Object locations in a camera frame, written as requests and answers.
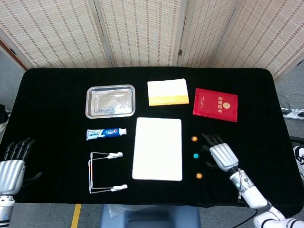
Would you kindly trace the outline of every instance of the white tablet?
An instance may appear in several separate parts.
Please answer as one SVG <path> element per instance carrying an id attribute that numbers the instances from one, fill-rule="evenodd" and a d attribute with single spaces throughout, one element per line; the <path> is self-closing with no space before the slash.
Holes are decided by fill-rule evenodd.
<path id="1" fill-rule="evenodd" d="M 132 178 L 182 180 L 181 120 L 137 118 Z"/>

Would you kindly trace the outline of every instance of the cable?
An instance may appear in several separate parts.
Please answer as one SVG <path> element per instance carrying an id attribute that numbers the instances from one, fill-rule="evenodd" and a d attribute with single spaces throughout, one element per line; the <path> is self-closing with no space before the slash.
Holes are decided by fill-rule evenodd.
<path id="1" fill-rule="evenodd" d="M 238 168 L 238 174 L 239 174 L 239 180 L 241 182 L 241 186 L 239 187 L 239 191 L 238 191 L 238 196 L 237 196 L 237 200 L 238 202 L 241 201 L 242 199 L 242 186 L 243 186 L 243 176 L 242 176 L 242 170 L 240 168 Z"/>
<path id="2" fill-rule="evenodd" d="M 249 218 L 247 218 L 245 221 L 237 224 L 236 226 L 232 227 L 232 228 L 236 228 L 236 227 L 239 227 L 240 225 L 243 225 L 245 222 L 248 222 L 249 220 L 251 220 L 254 216 L 257 215 L 257 211 L 254 213 L 254 215 L 250 216 Z"/>
<path id="3" fill-rule="evenodd" d="M 282 103 L 279 103 L 279 104 L 282 105 L 282 106 L 284 106 L 284 108 L 286 108 L 286 106 L 284 104 L 282 104 Z"/>
<path id="4" fill-rule="evenodd" d="M 299 109 L 299 110 L 301 110 L 301 111 L 304 111 L 304 108 L 295 107 L 294 105 L 292 105 L 292 104 L 289 102 L 288 96 L 290 96 L 290 95 L 295 95 L 295 94 L 300 94 L 300 95 L 304 96 L 304 94 L 303 94 L 303 93 L 300 93 L 300 92 L 290 93 L 290 94 L 287 94 L 287 95 L 286 95 L 286 97 L 285 97 L 285 98 L 286 98 L 286 101 L 288 101 L 290 107 L 293 107 L 294 109 Z"/>
<path id="5" fill-rule="evenodd" d="M 286 100 L 286 102 L 287 102 L 287 104 L 288 104 L 288 106 L 289 106 L 288 109 L 291 109 L 291 107 L 290 107 L 290 101 L 288 100 L 288 98 L 286 96 L 281 95 L 281 94 L 277 94 L 277 95 L 284 97 L 285 100 Z"/>

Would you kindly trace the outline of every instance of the robot finger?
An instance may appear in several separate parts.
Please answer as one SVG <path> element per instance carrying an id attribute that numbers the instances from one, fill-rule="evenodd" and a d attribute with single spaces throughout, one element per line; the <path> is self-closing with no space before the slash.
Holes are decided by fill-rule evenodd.
<path id="1" fill-rule="evenodd" d="M 205 163 L 211 169 L 219 169 L 218 165 L 213 165 L 209 161 Z"/>
<path id="2" fill-rule="evenodd" d="M 204 152 L 204 151 L 210 152 L 210 147 L 203 145 L 203 147 L 201 148 L 201 152 Z"/>
<path id="3" fill-rule="evenodd" d="M 218 134 L 213 134 L 214 137 L 216 137 L 220 143 L 224 143 L 224 141 L 221 139 L 221 137 L 219 137 Z"/>
<path id="4" fill-rule="evenodd" d="M 4 153 L 4 158 L 3 160 L 6 161 L 8 156 L 9 156 L 9 153 L 11 152 L 13 146 L 15 145 L 15 142 L 12 142 L 7 148 L 6 148 L 6 151 Z"/>
<path id="5" fill-rule="evenodd" d="M 15 156 L 15 154 L 16 154 L 16 152 L 17 152 L 17 150 L 18 150 L 18 148 L 19 148 L 19 146 L 20 146 L 20 144 L 22 143 L 22 141 L 20 141 L 19 143 L 17 143 L 16 145 L 15 145 L 15 147 L 14 147 L 14 149 L 13 149 L 13 152 L 11 153 L 11 155 L 10 155 L 10 160 L 13 160 L 14 159 L 14 156 Z"/>
<path id="6" fill-rule="evenodd" d="M 201 136 L 205 138 L 205 140 L 208 142 L 210 146 L 215 146 L 214 142 L 210 139 L 208 135 L 202 133 Z"/>
<path id="7" fill-rule="evenodd" d="M 27 138 L 26 140 L 24 140 L 21 144 L 21 146 L 19 147 L 18 153 L 16 155 L 16 159 L 18 160 L 20 158 L 21 153 L 23 152 L 23 149 L 25 147 L 26 144 L 28 144 L 30 141 L 30 138 Z"/>
<path id="8" fill-rule="evenodd" d="M 23 153 L 23 156 L 22 156 L 22 160 L 25 160 L 26 159 L 26 157 L 27 157 L 27 154 L 30 152 L 30 150 L 32 149 L 32 147 L 33 147 L 33 144 L 36 142 L 36 140 L 35 139 L 33 139 L 32 141 L 30 141 L 29 143 L 28 143 L 28 145 L 26 146 L 26 148 L 25 148 L 25 151 L 24 151 L 24 153 Z"/>
<path id="9" fill-rule="evenodd" d="M 208 136 L 214 141 L 214 144 L 219 145 L 219 142 L 215 137 L 213 137 L 211 134 L 209 134 Z"/>
<path id="10" fill-rule="evenodd" d="M 35 181 L 40 179 L 41 176 L 42 176 L 42 172 L 37 173 L 33 178 L 24 180 L 22 183 L 22 186 L 25 187 L 25 186 L 28 186 L 29 184 L 34 183 Z"/>

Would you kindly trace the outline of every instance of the metal tray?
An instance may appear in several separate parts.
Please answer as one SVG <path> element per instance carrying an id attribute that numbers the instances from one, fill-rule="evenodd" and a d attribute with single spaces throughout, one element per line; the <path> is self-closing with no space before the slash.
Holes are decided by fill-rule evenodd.
<path id="1" fill-rule="evenodd" d="M 85 114 L 90 119 L 131 116 L 134 112 L 132 85 L 91 87 L 86 93 Z"/>

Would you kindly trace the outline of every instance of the red booklet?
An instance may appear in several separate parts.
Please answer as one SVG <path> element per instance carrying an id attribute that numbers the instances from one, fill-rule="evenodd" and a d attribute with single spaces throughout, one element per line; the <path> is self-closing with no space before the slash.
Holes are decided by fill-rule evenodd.
<path id="1" fill-rule="evenodd" d="M 235 94 L 196 88 L 193 115 L 237 122 L 237 98 Z"/>

